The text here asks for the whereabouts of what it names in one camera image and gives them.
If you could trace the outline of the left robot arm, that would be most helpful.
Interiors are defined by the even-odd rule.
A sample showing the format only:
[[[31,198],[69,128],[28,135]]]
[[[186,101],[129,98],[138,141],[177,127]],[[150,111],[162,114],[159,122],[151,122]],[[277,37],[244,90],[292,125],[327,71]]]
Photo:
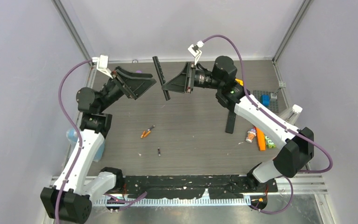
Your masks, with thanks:
[[[90,217],[92,205],[105,193],[119,193],[124,189],[121,169],[104,167],[89,183],[85,184],[90,166],[111,127],[112,115],[104,113],[122,96],[138,99],[156,80],[152,74],[129,72],[117,66],[111,77],[97,91],[81,88],[76,94],[78,111],[82,119],[74,129],[77,141],[63,172],[52,187],[44,187],[40,198],[47,215],[56,220],[76,224],[85,223]]]

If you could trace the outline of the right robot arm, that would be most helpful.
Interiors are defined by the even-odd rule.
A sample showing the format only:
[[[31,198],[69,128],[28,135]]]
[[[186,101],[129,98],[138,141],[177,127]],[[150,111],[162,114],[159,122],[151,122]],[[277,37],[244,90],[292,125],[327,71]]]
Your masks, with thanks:
[[[280,176],[294,177],[314,156],[314,133],[300,130],[263,106],[236,80],[237,67],[228,56],[215,59],[212,70],[187,62],[183,70],[162,84],[163,91],[190,93],[193,88],[216,89],[219,104],[263,131],[280,149],[273,159],[253,167],[245,177],[245,185],[260,191],[266,182]]]

